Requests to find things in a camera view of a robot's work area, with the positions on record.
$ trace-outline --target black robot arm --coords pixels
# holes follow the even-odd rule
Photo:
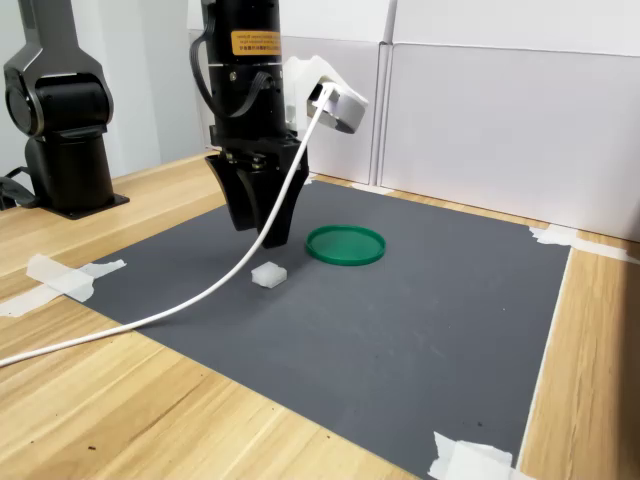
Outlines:
[[[11,119],[29,140],[27,173],[35,198],[26,206],[77,219],[124,203],[115,195],[102,135],[113,100],[101,65],[78,46],[71,0],[19,0],[26,45],[4,65]],[[4,205],[25,204],[9,176]]]
[[[218,178],[237,230],[261,231],[300,141],[287,129],[277,0],[202,0],[205,30],[191,46],[196,85],[215,116],[207,163]],[[198,65],[206,42],[211,93]],[[263,245],[287,243],[298,195],[309,174],[305,152]]]

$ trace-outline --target white wall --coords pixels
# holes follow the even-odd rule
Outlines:
[[[639,19],[637,0],[398,0],[393,40],[640,55]]]
[[[382,184],[640,240],[639,128],[639,58],[396,45]]]
[[[396,0],[280,0],[283,36],[380,42]],[[188,28],[202,30],[201,0],[189,0]]]
[[[184,28],[187,2],[139,1],[160,158],[166,163],[203,151],[196,88],[189,66],[190,41]]]

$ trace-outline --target wooden table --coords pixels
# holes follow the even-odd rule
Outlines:
[[[36,253],[80,267],[224,204],[202,157],[117,179],[115,188],[131,203],[76,222],[42,210],[0,212],[0,301],[36,286],[25,275]],[[639,266],[572,251],[523,446],[525,473],[640,478],[639,313]],[[115,325],[60,297],[0,318],[0,357]],[[411,477],[137,332],[0,369],[0,478],[321,476]]]

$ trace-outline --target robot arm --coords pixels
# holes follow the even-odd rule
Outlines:
[[[355,132],[367,101],[319,57],[306,62],[294,58],[283,69],[278,0],[202,0],[202,7],[205,31],[192,46],[191,66],[215,116],[211,143],[222,147],[207,162],[236,229],[261,231],[300,146],[297,133],[306,130],[306,116],[315,112],[322,85],[335,84],[321,121],[336,130]],[[197,63],[201,42],[207,44],[211,93]],[[305,152],[265,238],[266,248],[287,242],[308,173]]]
[[[27,43],[4,65],[5,99],[29,137],[31,204],[77,219],[125,203],[113,193],[102,140],[113,100],[101,65],[78,46],[71,0],[19,3]],[[28,192],[10,176],[0,196],[24,205]]]

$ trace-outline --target white cable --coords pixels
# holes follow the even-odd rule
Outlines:
[[[25,352],[25,353],[21,353],[21,354],[18,354],[18,355],[14,355],[13,357],[5,358],[4,360],[0,360],[0,368],[6,367],[8,365],[12,365],[14,363],[21,362],[23,360],[28,360],[30,358],[38,357],[40,355],[46,355],[47,353],[56,352],[58,350],[63,350],[65,348],[69,348],[69,347],[75,347],[76,345],[80,345],[82,343],[93,342],[94,340],[99,340],[101,338],[110,337],[112,335],[117,335],[119,333],[128,332],[130,330],[135,330],[136,328],[142,327],[144,325],[148,325],[148,324],[150,324],[152,322],[155,322],[157,320],[166,318],[169,315],[173,315],[174,313],[177,313],[177,312],[179,312],[181,310],[184,310],[187,307],[190,307],[194,303],[199,302],[203,298],[209,296],[210,294],[215,292],[218,288],[220,288],[222,285],[227,283],[236,273],[238,273],[242,269],[242,267],[244,267],[247,264],[247,262],[251,259],[251,257],[254,255],[254,253],[256,253],[258,248],[260,248],[260,245],[262,245],[262,242],[264,241],[265,237],[269,233],[269,230],[271,229],[271,226],[273,225],[273,222],[275,221],[276,216],[278,215],[278,212],[280,211],[280,207],[282,206],[282,202],[284,202],[284,197],[287,195],[287,191],[289,190],[289,185],[291,185],[291,181],[293,180],[293,176],[296,173],[296,170],[298,169],[298,165],[300,164],[300,161],[302,160],[302,156],[304,155],[304,151],[307,148],[307,144],[309,143],[309,138],[311,138],[311,134],[313,133],[313,130],[315,129],[316,125],[318,124],[318,120],[320,119],[320,115],[322,114],[322,111],[324,110],[324,107],[326,106],[327,102],[329,101],[329,97],[333,93],[333,90],[334,90],[334,87],[333,87],[332,84],[330,84],[330,83],[324,84],[324,89],[323,89],[323,92],[322,92],[322,96],[318,100],[318,104],[317,104],[318,107],[317,107],[316,113],[313,116],[313,119],[311,120],[311,123],[309,124],[309,129],[307,130],[304,138],[302,139],[302,143],[300,143],[300,147],[298,148],[298,152],[296,153],[296,156],[295,156],[295,158],[293,160],[293,163],[291,164],[291,168],[289,169],[289,172],[287,173],[287,176],[284,179],[284,183],[282,184],[282,189],[280,190],[280,194],[278,195],[278,198],[276,199],[276,203],[273,205],[273,209],[271,210],[271,213],[269,214],[269,218],[267,219],[267,221],[266,221],[266,223],[264,225],[264,228],[262,229],[262,232],[260,233],[260,235],[256,239],[255,243],[251,246],[249,251],[245,254],[245,256],[242,257],[242,259],[237,263],[237,265],[235,267],[233,267],[224,277],[222,277],[220,280],[218,280],[215,284],[213,284],[211,287],[206,289],[201,294],[196,295],[192,299],[187,300],[186,302],[181,303],[180,305],[178,305],[176,307],[170,308],[169,310],[166,310],[164,312],[158,313],[158,314],[153,315],[151,317],[143,318],[142,320],[138,320],[137,322],[129,323],[127,325],[122,325],[120,327],[111,328],[109,330],[104,330],[102,332],[93,333],[93,334],[87,335],[85,337],[76,338],[74,340],[67,340],[66,342],[58,343],[56,345],[51,345],[49,347],[39,348],[38,350],[33,350],[31,352]]]

